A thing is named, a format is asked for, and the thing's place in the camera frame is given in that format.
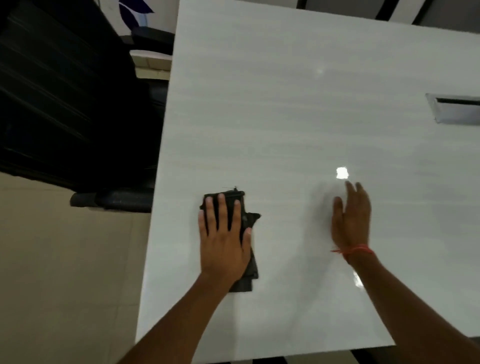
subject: glossy white tabletop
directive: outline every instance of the glossy white tabletop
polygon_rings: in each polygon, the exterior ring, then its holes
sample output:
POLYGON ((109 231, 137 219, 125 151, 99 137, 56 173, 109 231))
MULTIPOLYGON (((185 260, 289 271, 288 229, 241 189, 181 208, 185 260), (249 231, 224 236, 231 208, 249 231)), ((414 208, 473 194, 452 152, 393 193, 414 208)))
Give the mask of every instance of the glossy white tabletop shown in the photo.
POLYGON ((138 319, 141 338, 200 271, 198 206, 238 186, 260 278, 229 294, 194 361, 392 344, 330 253, 336 169, 373 205, 383 263, 480 334, 480 126, 426 93, 480 96, 480 37, 235 0, 181 0, 138 319))

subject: black office chair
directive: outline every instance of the black office chair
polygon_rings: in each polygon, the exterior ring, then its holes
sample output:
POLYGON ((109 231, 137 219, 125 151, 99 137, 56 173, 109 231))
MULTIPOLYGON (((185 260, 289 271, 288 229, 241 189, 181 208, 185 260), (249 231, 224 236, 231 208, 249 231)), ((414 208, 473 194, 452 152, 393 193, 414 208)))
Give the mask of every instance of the black office chair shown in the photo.
POLYGON ((168 81, 137 79, 129 50, 173 41, 142 27, 125 45, 92 0, 3 0, 0 171, 150 212, 168 81))

